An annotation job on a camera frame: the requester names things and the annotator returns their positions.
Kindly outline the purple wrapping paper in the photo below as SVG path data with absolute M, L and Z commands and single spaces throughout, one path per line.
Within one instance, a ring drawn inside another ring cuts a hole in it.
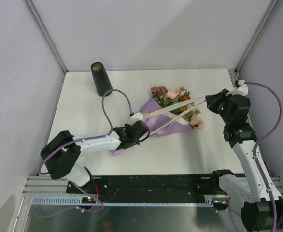
M 160 105 L 157 103 L 157 101 L 153 98 L 151 98 L 141 109 L 137 112 L 137 114 L 146 114 L 151 113 L 156 110 L 161 110 Z M 172 135 L 176 133 L 180 133 L 182 131 L 187 131 L 192 129 L 191 126 L 187 121 L 185 121 L 182 117 L 177 118 L 172 123 L 166 125 L 168 122 L 170 122 L 172 119 L 174 119 L 177 115 L 166 112 L 163 115 L 158 115 L 155 117 L 151 117 L 148 119 L 143 120 L 145 125 L 149 128 L 148 130 L 144 130 L 145 134 L 141 137 L 142 140 L 140 142 L 143 142 L 148 137 L 161 137 L 161 136 L 167 136 Z M 155 132 L 154 134 L 151 134 L 151 132 L 155 131 L 156 129 L 159 129 L 160 127 L 165 126 Z

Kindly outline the cream printed ribbon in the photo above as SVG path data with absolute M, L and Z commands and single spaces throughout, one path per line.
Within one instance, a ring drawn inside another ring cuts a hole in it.
M 174 102 L 170 106 L 167 106 L 167 107 L 164 107 L 164 108 L 161 107 L 161 110 L 156 110 L 156 111 L 151 112 L 151 113 L 143 114 L 143 120 L 151 118 L 151 117 L 155 117 L 155 116 L 158 116 L 158 115 L 163 115 L 166 112 L 171 112 L 171 113 L 173 113 L 177 116 L 174 119 L 172 119 L 170 122 L 168 122 L 166 125 L 172 123 L 173 121 L 175 121 L 179 117 L 182 117 L 185 121 L 187 121 L 190 124 L 190 122 L 188 120 L 186 120 L 184 117 L 187 114 L 193 115 L 193 116 L 199 114 L 199 106 L 202 105 L 203 103 L 205 103 L 205 101 L 206 100 L 205 100 L 204 96 L 189 99 L 189 100 L 184 100 L 182 102 L 177 101 L 177 102 Z M 151 132 L 150 135 L 154 134 L 155 132 L 157 132 L 158 130 L 160 130 L 161 128 L 163 128 L 165 126 L 162 126 L 159 129 L 156 129 L 155 131 Z

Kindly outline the artificial flower bunch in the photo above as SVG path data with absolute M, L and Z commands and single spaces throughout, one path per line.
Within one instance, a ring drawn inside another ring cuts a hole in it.
M 185 87 L 180 87 L 178 92 L 170 92 L 165 86 L 154 86 L 151 88 L 151 93 L 152 98 L 155 99 L 162 108 L 170 106 L 177 101 L 182 102 L 191 99 L 190 92 Z M 205 127 L 205 123 L 198 118 L 198 114 L 195 116 L 187 114 L 184 118 L 190 122 L 192 128 L 203 130 Z

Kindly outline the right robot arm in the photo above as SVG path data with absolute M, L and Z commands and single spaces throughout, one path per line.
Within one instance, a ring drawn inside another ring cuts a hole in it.
M 274 185 L 260 155 L 256 134 L 248 123 L 250 100 L 223 89 L 205 97 L 207 108 L 218 114 L 224 126 L 224 139 L 237 155 L 248 188 L 230 170 L 217 170 L 210 181 L 215 194 L 227 193 L 249 232 L 283 229 L 283 197 Z

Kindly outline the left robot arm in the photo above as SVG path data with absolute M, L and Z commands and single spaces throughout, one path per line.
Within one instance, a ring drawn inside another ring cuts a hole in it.
M 74 136 L 63 130 L 41 150 L 40 155 L 53 180 L 67 179 L 81 192 L 89 193 L 95 180 L 88 168 L 77 164 L 80 156 L 105 150 L 125 150 L 140 144 L 149 135 L 149 127 L 141 120 L 92 137 Z

